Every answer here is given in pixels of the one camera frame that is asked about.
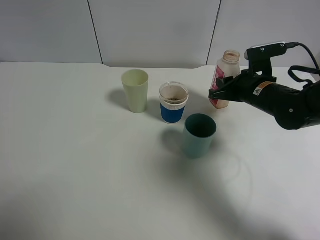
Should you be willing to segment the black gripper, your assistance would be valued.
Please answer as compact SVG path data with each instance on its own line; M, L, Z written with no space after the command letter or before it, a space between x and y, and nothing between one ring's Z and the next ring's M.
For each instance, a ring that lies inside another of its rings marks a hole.
M217 89L209 90L210 100L223 100L230 102L246 103L255 108L265 108L266 100L263 100L261 84L275 84L277 78L268 75L252 73L248 69L242 70L237 77L229 76L217 78Z

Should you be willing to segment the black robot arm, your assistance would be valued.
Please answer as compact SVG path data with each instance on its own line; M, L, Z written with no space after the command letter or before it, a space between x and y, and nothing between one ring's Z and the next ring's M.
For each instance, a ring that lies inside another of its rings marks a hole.
M246 103L273 116L285 130L320 124L320 83L296 90L277 83L277 78L243 70L237 77L218 78L218 89L209 99Z

